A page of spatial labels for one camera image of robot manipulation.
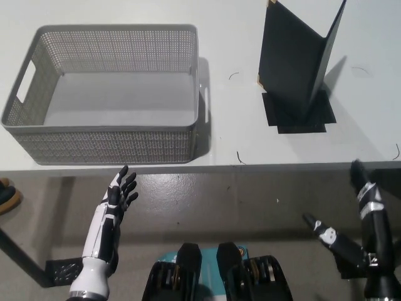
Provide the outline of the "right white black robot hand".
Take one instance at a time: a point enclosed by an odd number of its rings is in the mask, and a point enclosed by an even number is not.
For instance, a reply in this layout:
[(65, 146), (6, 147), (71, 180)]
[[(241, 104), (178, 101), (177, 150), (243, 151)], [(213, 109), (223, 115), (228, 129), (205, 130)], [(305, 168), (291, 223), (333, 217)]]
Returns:
[(343, 279), (390, 276), (395, 271), (395, 252), (385, 202), (378, 185), (358, 159), (351, 163), (350, 180), (358, 203), (361, 245), (310, 213), (304, 213), (303, 219), (333, 254)]

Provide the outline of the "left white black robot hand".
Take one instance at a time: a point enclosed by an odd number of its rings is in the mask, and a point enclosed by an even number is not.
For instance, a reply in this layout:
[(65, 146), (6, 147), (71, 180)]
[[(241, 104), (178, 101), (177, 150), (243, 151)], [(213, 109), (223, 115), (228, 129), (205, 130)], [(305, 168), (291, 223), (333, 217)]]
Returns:
[(137, 174), (128, 166), (115, 175), (94, 212), (81, 256), (83, 268), (70, 286), (69, 300), (108, 300), (108, 279), (118, 265), (120, 225), (138, 198)]

